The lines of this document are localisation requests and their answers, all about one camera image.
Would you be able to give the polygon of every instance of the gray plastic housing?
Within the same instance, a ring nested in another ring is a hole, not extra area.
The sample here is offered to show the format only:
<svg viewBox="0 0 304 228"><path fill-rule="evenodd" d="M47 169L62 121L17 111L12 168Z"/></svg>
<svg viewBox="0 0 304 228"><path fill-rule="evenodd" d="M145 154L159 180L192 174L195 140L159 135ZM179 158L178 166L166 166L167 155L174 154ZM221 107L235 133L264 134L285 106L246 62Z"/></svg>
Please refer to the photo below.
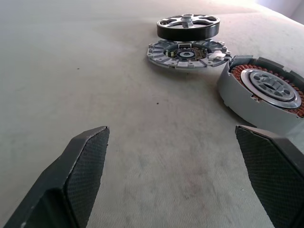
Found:
<svg viewBox="0 0 304 228"><path fill-rule="evenodd" d="M300 90L304 89L304 78L293 71L283 69L283 65L262 57L255 59L253 56L235 56L225 65L218 80L218 91L227 107L257 128L281 135L288 134L294 127L303 123L304 118L297 114L255 99L253 93L240 84L230 72L233 67L243 64L265 67L284 76Z"/></svg>

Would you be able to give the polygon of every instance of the black plastic tool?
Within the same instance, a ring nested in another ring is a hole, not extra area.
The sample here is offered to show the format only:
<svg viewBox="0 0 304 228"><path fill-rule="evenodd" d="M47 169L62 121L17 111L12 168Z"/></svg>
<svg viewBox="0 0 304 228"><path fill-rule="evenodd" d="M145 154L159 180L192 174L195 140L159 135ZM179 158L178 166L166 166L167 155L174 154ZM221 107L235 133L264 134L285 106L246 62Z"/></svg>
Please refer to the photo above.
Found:
<svg viewBox="0 0 304 228"><path fill-rule="evenodd" d="M236 126L251 185L276 228L304 227L304 155L287 139Z"/></svg>
<svg viewBox="0 0 304 228"><path fill-rule="evenodd" d="M108 127L73 138L4 228L85 228L100 186L108 139Z"/></svg>

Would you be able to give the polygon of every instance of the copper winding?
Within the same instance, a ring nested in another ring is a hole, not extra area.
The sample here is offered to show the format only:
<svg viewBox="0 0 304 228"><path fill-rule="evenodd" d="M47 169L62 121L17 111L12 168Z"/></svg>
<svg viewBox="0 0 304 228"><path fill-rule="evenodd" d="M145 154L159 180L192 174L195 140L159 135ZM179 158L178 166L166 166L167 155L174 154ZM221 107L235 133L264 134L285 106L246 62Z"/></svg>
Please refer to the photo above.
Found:
<svg viewBox="0 0 304 228"><path fill-rule="evenodd" d="M290 83L289 80L285 80L282 76L279 76L277 73L273 73L271 70L267 70L266 68L262 68L260 66L255 66L255 65L238 65L238 66L235 66L231 73L232 75L237 79L237 81L242 84L244 87L246 87L244 85L244 83L242 82L241 80L241 72L245 69L249 69L249 68L252 68L252 69L259 69L259 70L263 70L265 72L269 72L275 76L278 76L280 79L286 81L288 84L290 84L297 92L298 94L300 95L301 97L301 100L304 101L304 94L303 92L298 88L296 87L294 84ZM255 99L257 100L261 100L260 98L258 98L257 96L253 96ZM294 113L294 114L297 114L299 117L301 118L304 118L304 102L301 103L301 106L298 107L298 108L295 108L295 109L286 109L286 108L282 108L284 109L285 111L288 111L290 113Z"/></svg>

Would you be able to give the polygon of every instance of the silver metal disc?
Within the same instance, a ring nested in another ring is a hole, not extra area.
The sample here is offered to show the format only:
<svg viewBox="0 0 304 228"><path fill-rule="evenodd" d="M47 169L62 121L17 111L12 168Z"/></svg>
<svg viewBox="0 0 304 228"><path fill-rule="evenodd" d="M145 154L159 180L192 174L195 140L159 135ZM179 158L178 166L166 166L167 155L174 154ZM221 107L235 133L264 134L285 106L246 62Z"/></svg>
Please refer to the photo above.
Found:
<svg viewBox="0 0 304 228"><path fill-rule="evenodd" d="M298 92L279 77L257 69L241 72L245 86L264 101L282 108L298 108L301 98Z"/></svg>

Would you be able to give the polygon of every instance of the white surface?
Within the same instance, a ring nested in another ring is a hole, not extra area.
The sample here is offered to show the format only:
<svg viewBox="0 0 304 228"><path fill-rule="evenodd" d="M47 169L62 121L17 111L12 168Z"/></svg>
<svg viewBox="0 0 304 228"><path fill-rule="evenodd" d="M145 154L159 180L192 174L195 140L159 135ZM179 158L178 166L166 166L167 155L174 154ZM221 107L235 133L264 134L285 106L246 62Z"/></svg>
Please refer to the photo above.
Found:
<svg viewBox="0 0 304 228"><path fill-rule="evenodd" d="M234 135L242 120L216 91L222 67L187 75L146 60L156 22L182 13L218 16L216 40L232 54L263 56L304 75L304 27L260 6L2 2L0 226L73 136L108 125L89 228L272 227ZM303 146L302 127L291 137Z"/></svg>
<svg viewBox="0 0 304 228"><path fill-rule="evenodd" d="M256 0L256 3L291 18L302 1L303 0Z"/></svg>
<svg viewBox="0 0 304 228"><path fill-rule="evenodd" d="M301 24L304 24L304 0L301 2L301 4L297 7L295 12L292 14L291 19Z"/></svg>

